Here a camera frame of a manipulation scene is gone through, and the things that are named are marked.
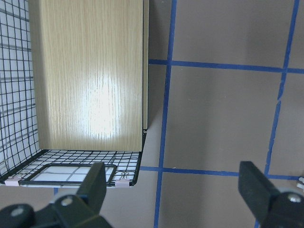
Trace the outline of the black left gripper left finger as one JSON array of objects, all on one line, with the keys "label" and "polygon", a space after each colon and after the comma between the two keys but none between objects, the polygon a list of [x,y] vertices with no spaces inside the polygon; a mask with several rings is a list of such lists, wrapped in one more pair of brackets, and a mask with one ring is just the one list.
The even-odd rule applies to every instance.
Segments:
[{"label": "black left gripper left finger", "polygon": [[94,163],[77,192],[56,200],[53,209],[63,217],[93,217],[99,215],[106,195],[104,163]]}]

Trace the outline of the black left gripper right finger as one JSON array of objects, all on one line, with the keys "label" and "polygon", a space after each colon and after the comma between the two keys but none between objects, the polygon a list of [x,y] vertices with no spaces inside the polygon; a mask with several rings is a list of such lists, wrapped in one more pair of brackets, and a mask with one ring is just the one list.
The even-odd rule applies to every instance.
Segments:
[{"label": "black left gripper right finger", "polygon": [[239,165],[238,191],[254,217],[266,217],[280,191],[251,161]]}]

